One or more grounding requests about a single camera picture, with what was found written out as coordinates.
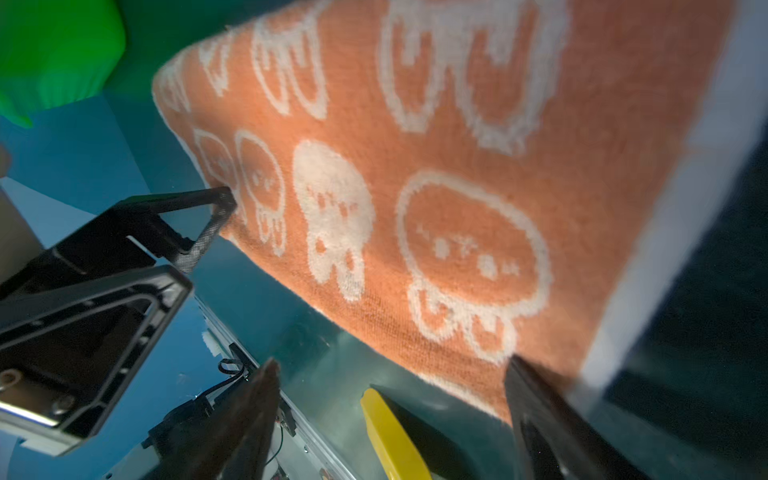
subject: towel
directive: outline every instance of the towel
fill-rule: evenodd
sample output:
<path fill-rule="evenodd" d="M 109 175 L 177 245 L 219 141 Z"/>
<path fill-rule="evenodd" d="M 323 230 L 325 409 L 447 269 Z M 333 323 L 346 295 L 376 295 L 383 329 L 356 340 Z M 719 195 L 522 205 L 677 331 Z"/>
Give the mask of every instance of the towel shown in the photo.
<path fill-rule="evenodd" d="M 295 2 L 185 48 L 153 93 L 237 198 L 225 238 L 509 422 L 512 354 L 594 401 L 717 215 L 767 104 L 765 10 Z"/>

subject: green plastic bag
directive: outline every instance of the green plastic bag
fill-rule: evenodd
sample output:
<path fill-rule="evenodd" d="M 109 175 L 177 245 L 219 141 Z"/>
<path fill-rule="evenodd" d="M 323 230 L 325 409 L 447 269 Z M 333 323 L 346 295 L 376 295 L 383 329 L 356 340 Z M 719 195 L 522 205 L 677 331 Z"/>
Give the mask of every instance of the green plastic bag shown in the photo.
<path fill-rule="evenodd" d="M 125 51 L 114 0 L 0 0 L 0 115 L 29 115 L 98 94 Z"/>

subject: yellow object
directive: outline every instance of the yellow object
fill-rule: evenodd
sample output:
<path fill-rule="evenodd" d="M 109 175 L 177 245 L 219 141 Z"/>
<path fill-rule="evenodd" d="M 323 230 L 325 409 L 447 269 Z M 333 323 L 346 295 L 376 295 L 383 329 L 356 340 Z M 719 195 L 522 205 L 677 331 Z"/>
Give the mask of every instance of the yellow object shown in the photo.
<path fill-rule="evenodd" d="M 427 464 L 395 414 L 374 389 L 360 399 L 368 437 L 389 480 L 432 480 Z"/>

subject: orange towel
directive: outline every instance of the orange towel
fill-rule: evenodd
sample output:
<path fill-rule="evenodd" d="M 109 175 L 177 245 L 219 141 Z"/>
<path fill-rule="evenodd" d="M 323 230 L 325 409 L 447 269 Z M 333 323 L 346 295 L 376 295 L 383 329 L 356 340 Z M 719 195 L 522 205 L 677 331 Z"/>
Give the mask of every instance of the orange towel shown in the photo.
<path fill-rule="evenodd" d="M 765 105 L 758 84 L 728 87 L 744 15 L 731 0 L 298 2 L 186 48 L 153 91 L 205 181 L 237 196 L 225 238 L 509 421 L 506 359 L 563 392 L 605 387 L 717 213 L 761 120 L 741 100 Z M 710 135 L 713 109 L 741 133 Z"/>

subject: black cable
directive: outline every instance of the black cable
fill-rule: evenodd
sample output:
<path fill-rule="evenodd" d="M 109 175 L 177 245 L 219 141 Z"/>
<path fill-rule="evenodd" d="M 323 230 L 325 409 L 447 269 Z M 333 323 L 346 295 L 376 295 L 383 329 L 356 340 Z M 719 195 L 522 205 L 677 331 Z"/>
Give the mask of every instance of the black cable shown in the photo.
<path fill-rule="evenodd" d="M 281 426 L 280 426 L 280 446 L 279 446 L 279 447 L 277 447 L 277 452 L 275 452 L 275 455 L 272 455 L 272 458 L 270 458 L 269 460 L 267 460 L 267 461 L 266 461 L 266 463 L 264 464 L 264 466 L 265 466 L 265 467 L 266 467 L 267 465 L 269 465 L 269 464 L 270 464 L 270 462 L 271 462 L 271 461 L 273 461 L 273 460 L 275 459 L 275 457 L 277 457 L 277 454 L 278 454 L 278 453 L 280 453 L 280 449 L 281 449 L 282 447 L 283 447 L 283 426 L 281 425 Z"/>
<path fill-rule="evenodd" d="M 227 370 L 225 368 L 222 368 L 222 366 L 221 366 L 222 363 L 228 363 L 228 364 L 231 364 L 231 365 L 240 365 L 240 370 L 238 370 L 236 372 L 234 370 Z M 227 375 L 232 375 L 232 376 L 230 378 L 224 380 L 223 382 L 217 383 L 216 385 L 210 387 L 208 390 L 206 390 L 205 392 L 202 392 L 200 395 L 198 395 L 198 397 L 200 397 L 200 396 L 208 396 L 211 393 L 216 392 L 221 387 L 227 386 L 230 383 L 234 382 L 235 380 L 239 379 L 241 376 L 243 376 L 243 373 L 245 373 L 245 365 L 240 360 L 221 359 L 221 361 L 219 361 L 219 371 L 222 372 L 222 373 L 226 373 Z"/>

